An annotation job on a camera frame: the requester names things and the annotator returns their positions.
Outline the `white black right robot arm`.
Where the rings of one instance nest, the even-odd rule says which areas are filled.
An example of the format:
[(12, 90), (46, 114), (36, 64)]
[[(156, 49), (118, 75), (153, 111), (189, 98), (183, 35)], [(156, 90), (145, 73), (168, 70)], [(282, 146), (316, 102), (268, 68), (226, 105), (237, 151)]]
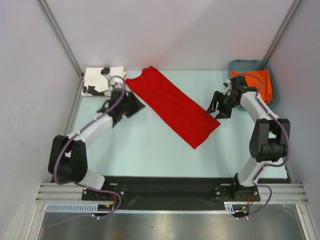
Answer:
[(290, 154), (290, 128), (287, 118), (280, 118), (263, 101), (260, 89), (248, 86), (246, 74), (227, 79), (223, 92), (215, 91), (206, 114), (217, 113), (216, 120), (229, 119), (232, 110), (244, 108), (254, 122), (249, 141), (250, 158), (235, 175), (236, 185), (230, 188), (231, 196), (242, 201), (249, 194), (248, 187), (257, 184), (267, 168), (284, 166)]

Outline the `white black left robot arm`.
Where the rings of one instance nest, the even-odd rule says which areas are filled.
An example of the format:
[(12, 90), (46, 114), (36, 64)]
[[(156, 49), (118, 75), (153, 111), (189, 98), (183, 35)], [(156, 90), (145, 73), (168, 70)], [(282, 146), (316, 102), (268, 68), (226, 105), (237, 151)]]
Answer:
[(87, 149), (102, 134), (112, 130), (123, 116), (130, 118), (144, 107), (133, 92), (116, 89), (84, 127), (69, 135), (57, 135), (52, 141), (48, 162), (48, 172), (54, 182), (91, 188), (98, 199), (107, 199), (111, 188), (105, 184), (103, 175), (89, 169)]

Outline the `red t shirt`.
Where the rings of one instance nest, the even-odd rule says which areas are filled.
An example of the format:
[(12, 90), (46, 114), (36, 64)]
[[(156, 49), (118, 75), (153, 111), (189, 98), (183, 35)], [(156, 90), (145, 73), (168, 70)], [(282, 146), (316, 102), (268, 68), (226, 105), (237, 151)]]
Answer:
[(221, 125), (152, 66), (144, 68), (138, 77), (128, 78), (125, 82), (193, 149)]

